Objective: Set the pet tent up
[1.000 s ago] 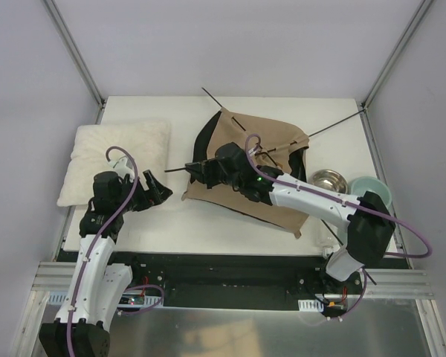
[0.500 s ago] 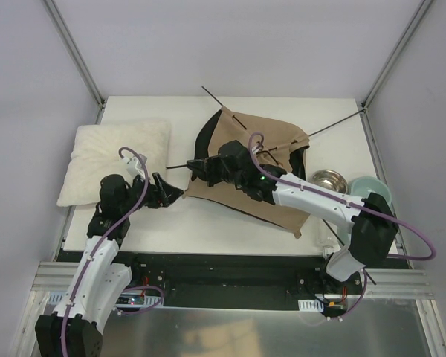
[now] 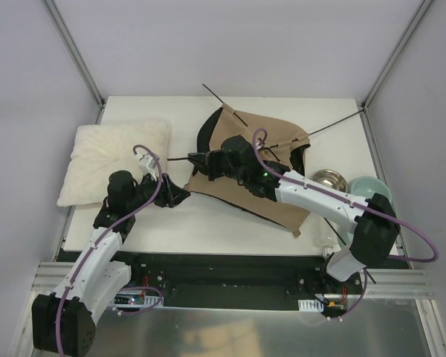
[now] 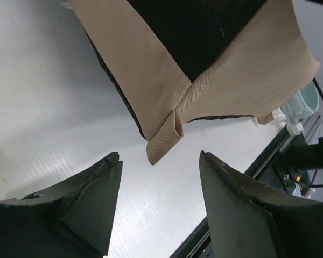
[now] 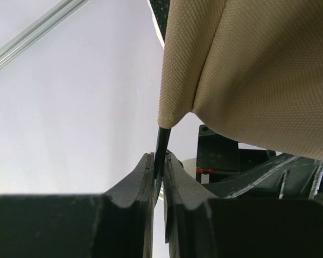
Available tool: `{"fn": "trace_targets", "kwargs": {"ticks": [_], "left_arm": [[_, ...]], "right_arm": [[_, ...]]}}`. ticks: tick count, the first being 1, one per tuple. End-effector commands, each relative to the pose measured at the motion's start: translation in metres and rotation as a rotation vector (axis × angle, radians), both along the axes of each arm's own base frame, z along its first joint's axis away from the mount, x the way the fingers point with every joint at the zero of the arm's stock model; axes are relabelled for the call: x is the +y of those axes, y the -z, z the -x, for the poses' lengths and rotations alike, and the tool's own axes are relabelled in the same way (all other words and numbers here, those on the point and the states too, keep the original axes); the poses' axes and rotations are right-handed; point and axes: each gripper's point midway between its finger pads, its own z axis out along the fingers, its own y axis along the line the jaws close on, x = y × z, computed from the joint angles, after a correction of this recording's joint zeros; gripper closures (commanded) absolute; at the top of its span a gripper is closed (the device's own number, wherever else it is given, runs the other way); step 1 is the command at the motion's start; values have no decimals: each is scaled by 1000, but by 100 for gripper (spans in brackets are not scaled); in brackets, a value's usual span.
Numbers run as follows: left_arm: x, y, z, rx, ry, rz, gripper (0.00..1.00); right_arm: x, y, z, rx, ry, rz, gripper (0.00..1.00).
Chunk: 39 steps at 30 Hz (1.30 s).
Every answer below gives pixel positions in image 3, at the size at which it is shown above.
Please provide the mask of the beige pet tent fabric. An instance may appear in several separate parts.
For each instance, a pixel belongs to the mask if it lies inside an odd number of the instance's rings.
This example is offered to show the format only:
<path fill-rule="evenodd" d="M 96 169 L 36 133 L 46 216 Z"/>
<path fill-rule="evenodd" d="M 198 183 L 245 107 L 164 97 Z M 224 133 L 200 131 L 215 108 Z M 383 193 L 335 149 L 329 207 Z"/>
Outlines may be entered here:
<path fill-rule="evenodd" d="M 194 168 L 185 189 L 280 225 L 295 237 L 309 211 L 276 201 L 277 177 L 259 163 L 284 174 L 305 172 L 309 134 L 277 118 L 241 112 L 223 104 L 197 134 Z"/>

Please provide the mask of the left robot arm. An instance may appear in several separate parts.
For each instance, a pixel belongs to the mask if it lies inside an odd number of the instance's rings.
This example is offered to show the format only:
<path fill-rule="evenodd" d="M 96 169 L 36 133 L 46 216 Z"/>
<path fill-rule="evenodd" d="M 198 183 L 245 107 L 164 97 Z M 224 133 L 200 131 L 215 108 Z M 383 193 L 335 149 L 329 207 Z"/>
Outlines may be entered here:
<path fill-rule="evenodd" d="M 136 181 L 128 171 L 112 173 L 86 247 L 57 287 L 38 295 L 32 304 L 34 347 L 61 356 L 85 356 L 115 295 L 142 281 L 138 267 L 113 259 L 130 234 L 136 213 L 150 204 L 173 208 L 189 196 L 167 174 L 147 173 Z"/>

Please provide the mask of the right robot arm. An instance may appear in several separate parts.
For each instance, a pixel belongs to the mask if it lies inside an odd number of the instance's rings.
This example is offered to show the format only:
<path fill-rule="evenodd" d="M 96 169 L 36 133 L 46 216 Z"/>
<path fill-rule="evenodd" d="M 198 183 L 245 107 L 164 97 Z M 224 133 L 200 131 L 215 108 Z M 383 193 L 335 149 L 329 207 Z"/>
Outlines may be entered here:
<path fill-rule="evenodd" d="M 237 135 L 220 149 L 188 155 L 195 168 L 214 181 L 226 176 L 253 195 L 293 205 L 321 216 L 352 235 L 352 241 L 330 256 L 320 286 L 337 293 L 357 271 L 379 266 L 389 257 L 400 227 L 387 197 L 355 196 L 312 181 L 277 161 L 268 161 L 256 144 Z"/>

